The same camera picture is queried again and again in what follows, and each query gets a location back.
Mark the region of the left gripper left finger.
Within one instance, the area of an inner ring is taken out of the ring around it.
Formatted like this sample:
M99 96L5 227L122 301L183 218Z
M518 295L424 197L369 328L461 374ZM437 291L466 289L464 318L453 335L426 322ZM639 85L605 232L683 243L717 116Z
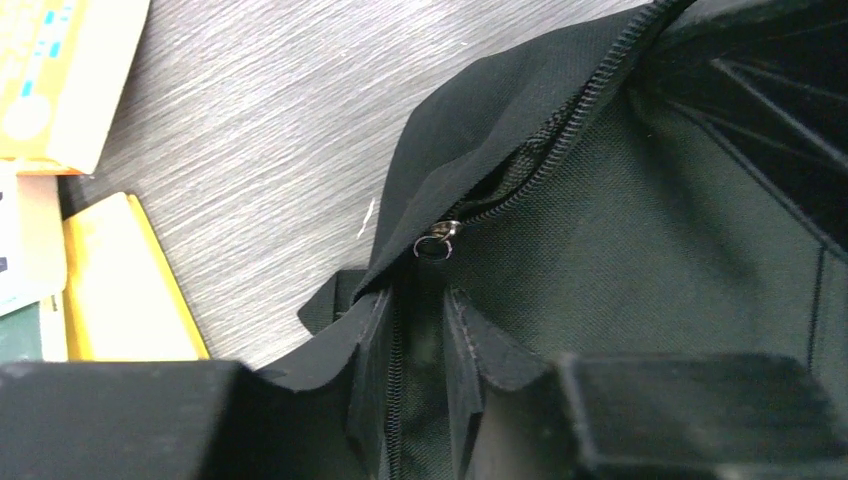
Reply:
M361 297L344 315L350 328L353 374L345 425L355 461L353 479L387 479L390 359L394 292L383 289Z

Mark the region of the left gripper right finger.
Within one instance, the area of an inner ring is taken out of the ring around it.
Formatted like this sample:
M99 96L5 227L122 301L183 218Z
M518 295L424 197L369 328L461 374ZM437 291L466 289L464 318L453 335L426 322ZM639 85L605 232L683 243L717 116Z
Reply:
M455 477L465 477L486 407L485 389L518 392L549 370L548 363L488 321L464 292L443 295L443 353Z

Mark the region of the black backpack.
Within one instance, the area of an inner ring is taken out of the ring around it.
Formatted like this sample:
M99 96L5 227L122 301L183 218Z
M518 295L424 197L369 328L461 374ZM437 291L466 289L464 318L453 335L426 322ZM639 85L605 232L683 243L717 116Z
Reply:
M462 479L847 475L847 5L653 1L410 117L372 258L305 306L269 477L353 479L344 315L394 292L387 479L457 479L443 295L543 358Z

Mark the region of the yellow book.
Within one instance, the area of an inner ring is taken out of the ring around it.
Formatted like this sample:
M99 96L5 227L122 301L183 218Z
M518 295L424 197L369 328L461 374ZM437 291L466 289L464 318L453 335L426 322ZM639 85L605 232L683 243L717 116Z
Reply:
M63 223L72 361L194 361L210 355L137 196L118 192Z

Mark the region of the dark green book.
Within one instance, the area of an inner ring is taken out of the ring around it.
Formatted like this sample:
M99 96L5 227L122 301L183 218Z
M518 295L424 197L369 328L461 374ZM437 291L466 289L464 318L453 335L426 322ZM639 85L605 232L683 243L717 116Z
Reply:
M63 298L51 295L1 317L1 362L69 359Z

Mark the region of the orange book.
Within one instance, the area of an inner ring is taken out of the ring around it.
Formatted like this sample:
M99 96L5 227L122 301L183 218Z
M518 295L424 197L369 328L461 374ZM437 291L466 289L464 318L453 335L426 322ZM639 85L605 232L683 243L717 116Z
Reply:
M148 0L2 2L2 172L94 172L149 8Z

